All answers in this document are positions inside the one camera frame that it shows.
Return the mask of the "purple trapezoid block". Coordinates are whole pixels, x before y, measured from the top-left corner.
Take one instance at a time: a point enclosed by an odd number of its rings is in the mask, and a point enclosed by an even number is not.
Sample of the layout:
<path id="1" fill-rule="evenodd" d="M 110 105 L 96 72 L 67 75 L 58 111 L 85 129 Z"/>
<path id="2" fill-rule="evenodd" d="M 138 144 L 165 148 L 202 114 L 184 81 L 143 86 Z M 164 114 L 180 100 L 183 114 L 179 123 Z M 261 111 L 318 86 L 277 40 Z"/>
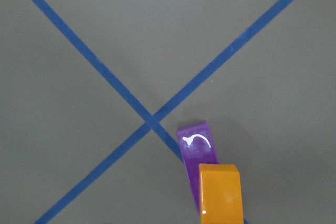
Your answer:
<path id="1" fill-rule="evenodd" d="M 199 164 L 218 164 L 210 128 L 205 121 L 183 126 L 177 130 L 177 139 L 196 209 L 199 211 Z"/>

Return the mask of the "orange trapezoid block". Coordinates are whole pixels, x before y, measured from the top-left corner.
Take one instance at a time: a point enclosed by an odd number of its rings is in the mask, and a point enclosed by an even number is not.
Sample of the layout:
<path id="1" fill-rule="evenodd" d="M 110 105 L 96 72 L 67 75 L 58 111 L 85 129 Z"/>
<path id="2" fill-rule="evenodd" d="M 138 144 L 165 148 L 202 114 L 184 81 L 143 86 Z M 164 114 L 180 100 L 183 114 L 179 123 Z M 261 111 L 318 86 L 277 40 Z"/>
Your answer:
<path id="1" fill-rule="evenodd" d="M 240 173 L 233 164 L 200 164 L 200 223 L 244 223 Z"/>

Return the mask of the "brown paper table mat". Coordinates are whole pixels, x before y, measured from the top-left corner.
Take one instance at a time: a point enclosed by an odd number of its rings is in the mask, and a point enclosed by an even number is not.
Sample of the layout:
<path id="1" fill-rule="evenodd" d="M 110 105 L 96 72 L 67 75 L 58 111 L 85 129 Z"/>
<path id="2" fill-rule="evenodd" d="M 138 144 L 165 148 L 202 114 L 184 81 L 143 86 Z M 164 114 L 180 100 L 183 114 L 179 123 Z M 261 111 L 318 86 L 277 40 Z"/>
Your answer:
<path id="1" fill-rule="evenodd" d="M 45 0 L 150 113 L 277 0 Z M 335 223 L 335 0 L 294 0 L 163 121 L 207 121 L 250 223 Z M 143 123 L 31 0 L 1 0 L 1 223 L 33 223 Z M 52 223 L 199 223 L 148 133 Z"/>

